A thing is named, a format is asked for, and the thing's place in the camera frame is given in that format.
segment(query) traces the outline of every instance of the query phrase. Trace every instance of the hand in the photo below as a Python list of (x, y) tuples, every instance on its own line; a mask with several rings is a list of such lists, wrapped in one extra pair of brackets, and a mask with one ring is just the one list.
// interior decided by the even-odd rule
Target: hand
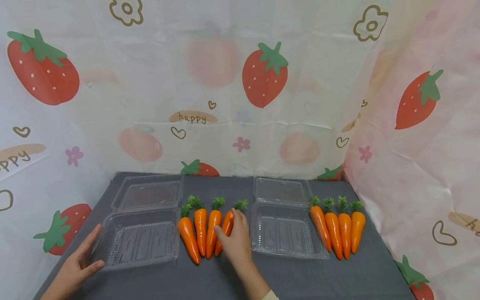
[(231, 264), (237, 268), (245, 263), (252, 261), (252, 250), (250, 248), (250, 237), (247, 218), (235, 208), (233, 213), (233, 229), (229, 237), (223, 233), (220, 226), (215, 226), (214, 230), (217, 238), (222, 243), (223, 251), (227, 255)]
[(94, 262), (89, 266), (86, 265), (86, 259), (92, 251), (92, 244), (101, 230), (102, 226), (98, 224), (78, 249), (67, 258), (40, 300), (68, 299), (87, 278), (105, 266), (103, 261)]

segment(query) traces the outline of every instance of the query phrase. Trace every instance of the sleeve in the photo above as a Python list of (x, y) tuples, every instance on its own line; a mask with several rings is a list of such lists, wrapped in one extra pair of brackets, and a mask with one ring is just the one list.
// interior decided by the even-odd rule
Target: sleeve
[(275, 295), (275, 293), (270, 290), (268, 292), (268, 294), (265, 295), (265, 297), (263, 297), (262, 300), (279, 300), (278, 297)]

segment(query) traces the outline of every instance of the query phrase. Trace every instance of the flower print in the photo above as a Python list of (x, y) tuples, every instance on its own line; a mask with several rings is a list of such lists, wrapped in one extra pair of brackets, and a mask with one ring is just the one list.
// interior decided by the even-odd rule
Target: flower print
[(244, 140), (241, 136), (238, 137), (237, 142), (233, 143), (232, 145), (234, 148), (238, 147), (239, 152), (242, 152), (243, 149), (249, 150), (250, 149), (250, 140)]
[(366, 164), (368, 164), (368, 160), (372, 157), (372, 152), (370, 151), (370, 146), (366, 146), (365, 149), (360, 147), (359, 151), (361, 153), (360, 160), (363, 160), (363, 161), (365, 161)]
[(74, 164), (78, 167), (78, 160), (84, 156), (84, 153), (80, 151), (80, 148), (75, 146), (71, 150), (65, 150), (65, 154), (68, 156), (68, 165)]
[(140, 25), (144, 22), (142, 8), (141, 0), (125, 0), (120, 5), (117, 0), (110, 2), (110, 13), (125, 26), (132, 26), (133, 23)]
[(236, 122), (240, 122), (242, 127), (247, 126), (247, 123), (252, 122), (252, 115), (250, 114), (248, 109), (240, 110), (237, 112), (237, 116), (235, 118)]
[(362, 19), (355, 23), (353, 33), (360, 42), (365, 42), (369, 39), (376, 41), (382, 33), (387, 18), (388, 13), (381, 11), (378, 5), (370, 5), (363, 12)]

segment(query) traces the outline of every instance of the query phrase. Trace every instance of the plastic container lid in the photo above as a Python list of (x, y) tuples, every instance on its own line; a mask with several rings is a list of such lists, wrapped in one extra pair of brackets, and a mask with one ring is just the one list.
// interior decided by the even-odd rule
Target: plastic container lid
[(182, 175), (126, 177), (111, 206), (114, 210), (122, 210), (177, 205), (182, 191)]
[(255, 177), (253, 193), (258, 201), (308, 204), (312, 196), (306, 180), (283, 180)]
[(174, 206), (110, 214), (92, 261), (105, 261), (102, 271), (107, 271), (175, 260), (179, 218), (180, 210)]
[(330, 258), (306, 205), (258, 201), (252, 206), (251, 227), (253, 251), (293, 258)]

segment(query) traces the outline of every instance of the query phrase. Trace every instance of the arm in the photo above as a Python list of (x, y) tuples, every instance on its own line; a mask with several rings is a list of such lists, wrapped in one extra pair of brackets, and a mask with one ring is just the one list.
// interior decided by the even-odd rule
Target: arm
[(90, 254), (92, 244), (101, 229), (102, 226), (98, 224), (78, 249), (67, 258), (40, 300), (68, 299), (87, 278), (105, 266), (103, 261), (94, 262), (86, 266), (86, 259)]
[(252, 261), (247, 219), (244, 214), (236, 209), (232, 209), (232, 213), (234, 223), (231, 235), (227, 237), (222, 228), (215, 226), (216, 236), (222, 243), (228, 260), (232, 263), (242, 281), (248, 298), (262, 300), (267, 294), (272, 293), (270, 293), (270, 288)]

